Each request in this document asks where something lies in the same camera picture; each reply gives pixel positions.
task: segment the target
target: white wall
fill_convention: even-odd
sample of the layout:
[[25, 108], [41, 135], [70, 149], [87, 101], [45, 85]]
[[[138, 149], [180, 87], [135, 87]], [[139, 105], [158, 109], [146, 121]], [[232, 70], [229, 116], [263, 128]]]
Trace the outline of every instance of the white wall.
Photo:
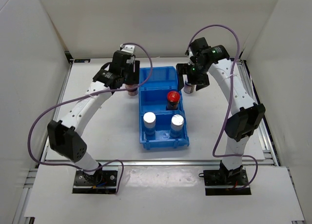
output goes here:
[[312, 223], [312, 0], [279, 0], [247, 64]]
[[[247, 57], [276, 1], [41, 0], [74, 58], [111, 57], [127, 41], [141, 43], [153, 56], [180, 57], [192, 35], [212, 23], [230, 26]], [[229, 32], [214, 28], [200, 36], [235, 55]]]
[[[68, 63], [39, 0], [0, 0], [0, 223], [12, 223], [28, 170], [31, 123], [57, 102]], [[48, 118], [34, 131], [40, 152]]]

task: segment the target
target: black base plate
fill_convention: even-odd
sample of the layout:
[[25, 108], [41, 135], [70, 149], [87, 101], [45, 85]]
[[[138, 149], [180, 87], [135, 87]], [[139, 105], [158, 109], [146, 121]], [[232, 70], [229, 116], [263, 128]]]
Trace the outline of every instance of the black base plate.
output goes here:
[[103, 170], [103, 179], [106, 182], [105, 186], [100, 186], [93, 188], [92, 184], [88, 183], [84, 177], [83, 172], [80, 170], [76, 171], [73, 191], [75, 194], [115, 194], [116, 185], [117, 185], [117, 170]]
[[250, 187], [231, 189], [237, 181], [237, 188], [248, 183], [246, 170], [243, 169], [240, 175], [235, 177], [231, 182], [224, 183], [220, 177], [220, 170], [204, 170], [203, 177], [205, 181], [206, 196], [233, 196], [233, 195], [251, 195]]

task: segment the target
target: white table surface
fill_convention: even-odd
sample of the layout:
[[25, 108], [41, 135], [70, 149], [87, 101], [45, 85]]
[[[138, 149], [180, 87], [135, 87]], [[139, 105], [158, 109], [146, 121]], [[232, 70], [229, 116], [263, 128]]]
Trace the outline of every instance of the white table surface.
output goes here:
[[[38, 169], [26, 217], [35, 224], [291, 224], [303, 215], [283, 167], [260, 166], [249, 196], [205, 196], [200, 166], [126, 166], [117, 195], [72, 194], [75, 170]], [[247, 166], [253, 175], [254, 166]]]
[[[150, 67], [147, 58], [138, 60], [141, 61], [141, 67]], [[74, 63], [63, 101], [83, 95], [92, 77], [109, 61], [111, 59], [91, 59], [90, 63]], [[187, 62], [187, 58], [153, 58], [154, 67], [175, 67], [181, 62]], [[234, 72], [239, 75], [237, 67]], [[138, 95], [130, 97], [127, 92], [116, 92], [102, 105], [84, 130], [82, 138], [88, 145], [89, 154], [96, 160], [217, 160], [212, 156], [212, 150], [228, 106], [221, 89], [210, 76], [210, 86], [190, 95], [182, 91], [182, 96], [190, 139], [189, 147], [143, 149], [139, 143]], [[66, 115], [73, 106], [74, 103], [62, 106], [58, 119]], [[224, 153], [226, 138], [224, 133], [217, 154]], [[245, 155], [264, 160], [258, 131], [249, 139]], [[49, 148], [46, 160], [65, 158]]]

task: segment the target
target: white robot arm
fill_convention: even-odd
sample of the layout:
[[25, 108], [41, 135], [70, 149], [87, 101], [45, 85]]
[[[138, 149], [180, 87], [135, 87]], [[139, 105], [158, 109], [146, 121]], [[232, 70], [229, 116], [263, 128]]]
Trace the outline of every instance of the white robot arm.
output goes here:
[[[183, 75], [187, 75], [188, 84], [196, 85], [200, 90], [209, 85], [209, 72], [219, 84], [227, 101], [231, 91], [231, 66], [229, 54], [222, 46], [210, 47], [205, 38], [194, 40], [190, 44], [189, 62], [177, 64], [178, 90], [184, 86]], [[232, 116], [228, 118], [225, 132], [228, 141], [220, 170], [226, 180], [238, 176], [242, 171], [242, 157], [246, 143], [260, 124], [265, 113], [263, 104], [256, 104], [247, 94], [239, 77], [233, 74]]]
[[[90, 97], [80, 100], [74, 108], [58, 122], [48, 124], [48, 137], [52, 150], [68, 158], [76, 166], [84, 170], [96, 169], [100, 166], [87, 152], [87, 145], [82, 140], [83, 131], [101, 105], [108, 100], [113, 92], [123, 84], [139, 83], [139, 61], [135, 60], [135, 46], [127, 45], [121, 51], [116, 51], [112, 62], [105, 64], [93, 77], [85, 95]], [[93, 94], [108, 90], [106, 93]], [[84, 178], [91, 184], [101, 182], [102, 170], [84, 172]]]
[[[223, 59], [218, 62], [218, 64], [213, 63], [210, 66], [209, 73], [214, 77], [214, 79], [219, 84], [224, 96], [227, 101], [230, 98], [230, 72], [231, 72], [232, 62], [228, 59]], [[248, 109], [253, 107], [255, 104], [254, 100], [247, 94], [241, 80], [235, 74], [233, 75], [233, 101], [231, 105], [231, 114], [234, 115], [240, 112], [241, 108]], [[242, 138], [240, 141], [236, 141], [228, 137], [225, 155], [238, 154], [243, 155], [245, 151], [245, 146], [249, 136]], [[242, 165], [241, 157], [224, 157], [222, 163], [229, 170], [235, 170]]]

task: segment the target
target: blue plastic bin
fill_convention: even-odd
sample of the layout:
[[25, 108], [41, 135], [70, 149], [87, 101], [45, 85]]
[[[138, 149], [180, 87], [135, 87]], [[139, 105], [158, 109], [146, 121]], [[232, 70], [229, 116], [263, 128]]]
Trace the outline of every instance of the blue plastic bin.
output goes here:
[[[143, 82], [149, 75], [150, 68], [140, 69], [140, 82]], [[189, 137], [186, 130], [186, 118], [183, 110], [182, 93], [178, 110], [166, 110], [167, 94], [170, 91], [177, 91], [176, 69], [170, 67], [154, 67], [151, 78], [139, 88], [139, 127], [140, 143], [145, 149], [153, 147], [173, 147], [189, 146]], [[147, 112], [156, 115], [156, 132], [154, 135], [146, 135], [144, 132], [143, 116]], [[184, 117], [184, 126], [180, 138], [170, 136], [171, 118], [175, 114]]]

